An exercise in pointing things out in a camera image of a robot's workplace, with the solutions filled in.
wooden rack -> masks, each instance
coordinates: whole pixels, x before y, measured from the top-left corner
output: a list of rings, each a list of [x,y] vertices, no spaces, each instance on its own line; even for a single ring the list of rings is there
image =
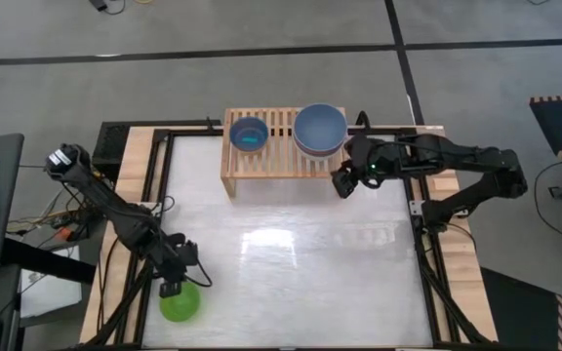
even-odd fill
[[[292,125],[300,108],[227,108],[222,137],[221,180],[229,197],[235,197],[237,179],[329,178],[347,158],[341,148],[326,161],[305,158],[292,139]],[[240,117],[259,117],[269,129],[259,153],[239,151],[229,140],[229,129]]]

blue bowl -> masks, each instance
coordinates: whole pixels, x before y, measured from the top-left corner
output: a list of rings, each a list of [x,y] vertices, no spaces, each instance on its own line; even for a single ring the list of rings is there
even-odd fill
[[[255,152],[268,140],[268,126],[257,117],[242,117],[231,126],[229,139],[238,150]]]
[[[347,128],[346,118],[338,109],[326,103],[316,103],[299,112],[292,135],[303,153],[327,157],[343,145]]]

concrete floor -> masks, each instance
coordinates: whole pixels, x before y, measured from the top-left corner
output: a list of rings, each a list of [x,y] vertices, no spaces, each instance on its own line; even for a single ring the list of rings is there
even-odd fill
[[[562,0],[394,0],[408,43],[562,38]],[[113,4],[118,8],[120,3]],[[86,0],[0,0],[0,59],[344,44],[391,44],[382,1],[128,0],[116,17]],[[426,124],[462,144],[519,154],[527,179],[556,161],[528,99],[562,94],[562,47],[409,52]],[[0,134],[25,134],[22,162],[61,142],[92,150],[102,121],[220,118],[230,106],[344,106],[373,124],[413,123],[393,52],[0,66]],[[462,185],[474,175],[460,174]],[[540,188],[562,180],[562,168]],[[22,169],[12,217],[36,215],[59,186]],[[562,228],[562,202],[540,197]],[[562,237],[532,192],[470,220],[483,266],[562,293]],[[49,235],[28,238],[38,243]],[[30,328],[25,349],[74,344],[79,316]]]

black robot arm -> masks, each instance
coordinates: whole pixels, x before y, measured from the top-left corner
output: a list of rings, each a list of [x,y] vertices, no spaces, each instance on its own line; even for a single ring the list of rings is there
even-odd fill
[[[63,144],[47,158],[46,170],[53,180],[79,190],[112,222],[118,240],[138,258],[150,261],[165,280],[162,297],[181,292],[186,266],[198,264],[196,244],[181,233],[167,236],[150,209],[119,197],[93,174],[90,156],[79,145]]]
[[[387,179],[431,176],[444,170],[483,174],[478,182],[447,199],[424,201],[421,213],[426,227],[442,228],[457,213],[469,215],[484,201],[517,198],[528,189],[513,150],[460,146],[436,135],[398,136],[395,141],[356,135],[344,148],[350,159],[332,172],[342,198],[359,182],[376,189]]]

wooden table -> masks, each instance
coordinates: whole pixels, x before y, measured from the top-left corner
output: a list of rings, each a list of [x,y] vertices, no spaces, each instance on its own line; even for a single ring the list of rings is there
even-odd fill
[[[416,128],[418,129],[418,133],[444,135],[443,127],[438,126],[385,126],[385,128]],[[142,189],[149,165],[153,133],[156,129],[204,131],[207,127],[154,126],[130,128],[116,185],[116,192],[128,202],[138,203],[141,201]],[[165,147],[165,143],[162,143],[158,149],[157,159],[159,161],[155,163],[156,166],[153,170],[154,177],[151,183],[151,199],[157,198],[159,178],[162,173],[163,164],[161,160],[163,160]],[[412,185],[415,199],[421,199],[420,184],[417,181],[413,181]],[[428,177],[427,187],[431,199],[436,200],[444,199],[459,191],[459,183],[454,171],[446,171],[440,175]],[[469,225],[466,220],[453,219],[451,222],[469,230]],[[103,268],[105,267],[105,259],[115,238],[113,227],[111,224],[108,224],[100,254],[101,266]],[[443,259],[453,299],[482,334],[492,340],[497,340],[496,329],[494,327],[485,286],[472,241],[464,233],[449,227],[448,231],[440,234],[439,242],[443,252]],[[109,275],[106,282],[104,298],[106,318],[111,315],[112,311],[121,300],[129,259],[130,253],[122,245],[117,245],[112,254]],[[435,293],[433,293],[433,296],[440,339],[442,341],[450,341],[452,338],[448,332],[443,304]],[[99,305],[99,276],[96,275],[80,336],[80,342],[87,341],[96,334]],[[137,298],[130,308],[124,342],[133,342],[134,340],[138,305],[139,299]]]

